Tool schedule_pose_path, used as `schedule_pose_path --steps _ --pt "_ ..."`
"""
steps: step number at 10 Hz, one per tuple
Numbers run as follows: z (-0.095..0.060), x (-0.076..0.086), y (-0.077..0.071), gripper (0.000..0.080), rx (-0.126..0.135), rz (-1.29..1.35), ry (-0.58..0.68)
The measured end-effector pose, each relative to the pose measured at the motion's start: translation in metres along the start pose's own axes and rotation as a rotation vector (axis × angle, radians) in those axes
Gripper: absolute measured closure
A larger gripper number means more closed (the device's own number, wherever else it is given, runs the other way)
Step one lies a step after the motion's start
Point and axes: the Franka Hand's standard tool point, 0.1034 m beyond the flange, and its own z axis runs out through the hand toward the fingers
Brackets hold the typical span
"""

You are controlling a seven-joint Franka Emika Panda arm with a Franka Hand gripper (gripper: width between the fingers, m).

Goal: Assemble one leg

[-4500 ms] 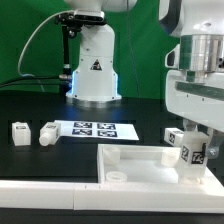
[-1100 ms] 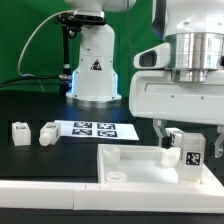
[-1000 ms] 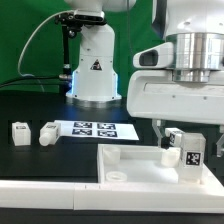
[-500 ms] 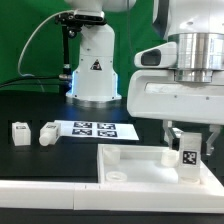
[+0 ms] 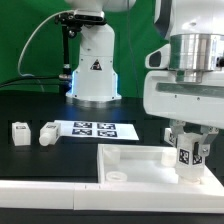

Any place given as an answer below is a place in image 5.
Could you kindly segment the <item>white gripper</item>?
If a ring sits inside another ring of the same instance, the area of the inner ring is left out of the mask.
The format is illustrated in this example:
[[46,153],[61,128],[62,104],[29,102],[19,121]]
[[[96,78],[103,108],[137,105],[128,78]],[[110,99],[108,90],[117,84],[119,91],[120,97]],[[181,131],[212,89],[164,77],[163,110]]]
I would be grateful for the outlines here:
[[205,72],[201,83],[177,83],[174,72],[151,71],[144,82],[143,106],[147,114],[171,119],[175,139],[184,133],[185,122],[205,125],[199,155],[207,157],[218,128],[224,128],[224,72]]

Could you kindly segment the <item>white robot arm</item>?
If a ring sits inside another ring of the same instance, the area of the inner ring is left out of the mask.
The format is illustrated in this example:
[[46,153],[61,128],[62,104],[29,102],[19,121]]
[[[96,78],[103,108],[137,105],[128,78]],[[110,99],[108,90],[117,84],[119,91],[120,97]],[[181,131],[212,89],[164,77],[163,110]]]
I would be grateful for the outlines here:
[[[65,0],[81,26],[79,65],[67,100],[101,105],[120,98],[113,71],[113,29],[107,11],[131,8],[136,0]],[[154,24],[168,43],[149,54],[143,106],[150,115],[224,130],[224,0],[156,0]]]

